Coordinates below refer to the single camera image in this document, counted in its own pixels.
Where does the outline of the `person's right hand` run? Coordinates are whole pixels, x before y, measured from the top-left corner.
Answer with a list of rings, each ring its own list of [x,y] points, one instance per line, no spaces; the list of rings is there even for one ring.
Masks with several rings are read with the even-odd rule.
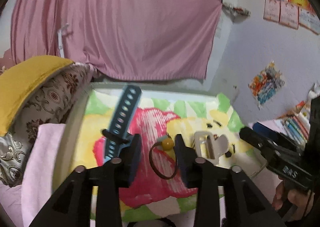
[[[314,193],[311,193],[309,191],[308,194],[304,194],[299,192],[296,189],[292,189],[288,191],[287,197],[285,197],[284,189],[285,189],[285,181],[282,180],[280,184],[276,187],[276,193],[272,201],[272,207],[276,211],[278,211],[283,206],[283,202],[285,202],[285,200],[288,200],[290,203],[292,203],[297,207],[291,219],[292,220],[302,219],[303,216],[306,216],[312,208]]]

